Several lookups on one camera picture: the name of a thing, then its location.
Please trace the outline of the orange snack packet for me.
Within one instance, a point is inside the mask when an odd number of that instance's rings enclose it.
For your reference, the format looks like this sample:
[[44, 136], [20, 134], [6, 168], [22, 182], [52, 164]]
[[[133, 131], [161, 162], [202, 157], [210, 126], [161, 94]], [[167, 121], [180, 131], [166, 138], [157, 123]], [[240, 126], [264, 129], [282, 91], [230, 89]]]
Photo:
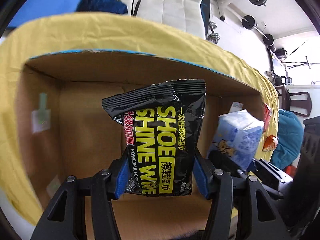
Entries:
[[274, 135], [270, 135], [265, 139], [264, 145], [263, 145], [263, 151], [274, 151], [278, 146], [278, 138]]

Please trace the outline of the light blue tissue pack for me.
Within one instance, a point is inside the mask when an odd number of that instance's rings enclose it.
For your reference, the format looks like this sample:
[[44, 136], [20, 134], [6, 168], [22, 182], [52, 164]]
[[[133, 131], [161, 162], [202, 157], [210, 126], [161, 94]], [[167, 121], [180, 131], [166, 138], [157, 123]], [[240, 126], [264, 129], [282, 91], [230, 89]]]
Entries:
[[219, 116], [209, 152], [216, 150], [228, 155], [241, 169], [247, 170], [257, 151], [264, 122], [247, 110]]

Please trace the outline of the red snack packet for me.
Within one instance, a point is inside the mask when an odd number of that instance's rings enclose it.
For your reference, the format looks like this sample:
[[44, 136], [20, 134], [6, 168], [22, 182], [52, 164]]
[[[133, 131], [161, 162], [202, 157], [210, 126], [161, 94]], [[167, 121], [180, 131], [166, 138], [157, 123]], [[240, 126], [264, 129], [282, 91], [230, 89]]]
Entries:
[[268, 104], [264, 103], [264, 129], [263, 129], [264, 133], [267, 131], [269, 127], [271, 117], [272, 117], [272, 109]]

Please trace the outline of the black shoe wipe pack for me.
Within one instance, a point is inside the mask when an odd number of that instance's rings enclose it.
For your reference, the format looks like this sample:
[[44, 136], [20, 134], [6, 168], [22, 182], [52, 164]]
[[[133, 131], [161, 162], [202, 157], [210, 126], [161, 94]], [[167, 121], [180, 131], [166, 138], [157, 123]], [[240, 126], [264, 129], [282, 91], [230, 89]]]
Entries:
[[130, 168], [125, 193], [190, 195], [205, 81], [166, 81], [104, 98], [101, 104], [124, 130]]

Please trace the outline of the dark wooden chair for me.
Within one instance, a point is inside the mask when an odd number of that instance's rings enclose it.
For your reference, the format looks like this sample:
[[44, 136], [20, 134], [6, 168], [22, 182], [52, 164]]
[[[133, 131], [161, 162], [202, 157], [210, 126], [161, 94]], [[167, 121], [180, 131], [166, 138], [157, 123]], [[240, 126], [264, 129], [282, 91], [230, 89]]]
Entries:
[[280, 97], [280, 109], [302, 117], [309, 117], [312, 110], [312, 100], [309, 92], [290, 93], [285, 85], [275, 86]]

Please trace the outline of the open cardboard box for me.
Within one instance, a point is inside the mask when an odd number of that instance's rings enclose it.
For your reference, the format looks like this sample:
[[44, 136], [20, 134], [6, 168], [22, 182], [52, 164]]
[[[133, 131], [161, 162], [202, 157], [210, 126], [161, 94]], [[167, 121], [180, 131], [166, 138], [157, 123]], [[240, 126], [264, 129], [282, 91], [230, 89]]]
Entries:
[[[200, 78], [207, 104], [198, 148], [209, 148], [220, 114], [233, 102], [262, 119], [256, 89], [202, 66], [128, 51], [48, 54], [22, 64], [16, 96], [18, 144], [36, 195], [45, 209], [32, 239], [94, 239], [90, 183], [125, 148], [123, 128], [101, 106], [107, 96], [163, 81]], [[60, 218], [49, 220], [49, 183], [58, 178]]]

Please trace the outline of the chrome dumbbell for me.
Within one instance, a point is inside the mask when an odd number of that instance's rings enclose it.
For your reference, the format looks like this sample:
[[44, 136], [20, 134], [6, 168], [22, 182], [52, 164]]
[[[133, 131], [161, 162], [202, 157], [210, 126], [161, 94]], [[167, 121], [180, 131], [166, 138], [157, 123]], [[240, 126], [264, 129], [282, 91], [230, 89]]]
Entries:
[[220, 35], [215, 31], [215, 29], [217, 28], [216, 24], [212, 21], [209, 21], [208, 28], [210, 29], [211, 33], [207, 34], [207, 40], [214, 44], [217, 44], [220, 40]]

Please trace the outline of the short barbell on floor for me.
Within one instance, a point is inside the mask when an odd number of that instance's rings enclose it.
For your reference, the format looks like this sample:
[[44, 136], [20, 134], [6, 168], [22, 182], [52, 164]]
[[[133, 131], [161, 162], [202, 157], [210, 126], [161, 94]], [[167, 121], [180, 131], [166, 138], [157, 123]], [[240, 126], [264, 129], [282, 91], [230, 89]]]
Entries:
[[265, 34], [263, 33], [258, 27], [256, 20], [253, 16], [251, 15], [246, 15], [242, 18], [241, 20], [242, 26], [245, 29], [252, 30], [255, 29], [260, 35], [263, 37], [263, 43], [267, 47], [271, 47], [274, 45], [274, 37], [271, 34]]

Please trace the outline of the yellow tablecloth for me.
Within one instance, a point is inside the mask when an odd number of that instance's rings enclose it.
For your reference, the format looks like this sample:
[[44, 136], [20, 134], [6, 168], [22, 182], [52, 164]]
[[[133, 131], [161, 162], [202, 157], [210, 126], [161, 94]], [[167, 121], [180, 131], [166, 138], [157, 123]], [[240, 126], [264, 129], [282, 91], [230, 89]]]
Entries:
[[278, 94], [266, 77], [231, 52], [168, 25], [102, 12], [75, 12], [23, 24], [1, 43], [1, 188], [9, 203], [35, 225], [42, 215], [18, 149], [14, 102], [27, 59], [56, 51], [115, 49], [197, 63], [261, 92], [273, 111], [268, 134], [278, 131]]

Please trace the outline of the black blue weight bench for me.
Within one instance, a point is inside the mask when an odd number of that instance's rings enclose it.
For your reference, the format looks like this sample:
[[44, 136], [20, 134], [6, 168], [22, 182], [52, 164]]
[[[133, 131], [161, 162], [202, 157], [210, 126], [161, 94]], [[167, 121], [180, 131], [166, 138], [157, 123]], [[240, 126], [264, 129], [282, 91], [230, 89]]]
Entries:
[[205, 39], [207, 39], [210, 22], [210, 0], [202, 0], [200, 3], [201, 15], [204, 23]]

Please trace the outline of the right beige padded chair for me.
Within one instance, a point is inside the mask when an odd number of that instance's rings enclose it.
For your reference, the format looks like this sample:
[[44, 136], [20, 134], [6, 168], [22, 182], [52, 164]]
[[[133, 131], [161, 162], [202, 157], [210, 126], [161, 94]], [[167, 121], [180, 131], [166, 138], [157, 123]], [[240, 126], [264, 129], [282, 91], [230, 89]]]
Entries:
[[135, 15], [206, 38], [201, 14], [203, 0], [138, 0]]

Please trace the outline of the dark blue knitted cloth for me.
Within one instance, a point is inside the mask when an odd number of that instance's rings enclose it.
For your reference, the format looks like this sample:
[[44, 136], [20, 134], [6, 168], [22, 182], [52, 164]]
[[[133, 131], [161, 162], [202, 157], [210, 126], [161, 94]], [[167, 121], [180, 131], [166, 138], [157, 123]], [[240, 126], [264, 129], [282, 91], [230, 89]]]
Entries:
[[80, 0], [77, 12], [108, 12], [113, 14], [126, 15], [127, 5], [121, 0]]

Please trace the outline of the blue foam mat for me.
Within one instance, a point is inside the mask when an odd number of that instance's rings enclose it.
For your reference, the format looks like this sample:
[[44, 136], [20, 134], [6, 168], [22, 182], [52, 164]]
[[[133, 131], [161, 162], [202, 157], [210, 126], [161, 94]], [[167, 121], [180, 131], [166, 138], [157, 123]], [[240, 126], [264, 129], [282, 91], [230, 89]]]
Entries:
[[80, 0], [27, 0], [16, 12], [8, 24], [9, 28], [17, 28], [25, 22], [76, 11]]

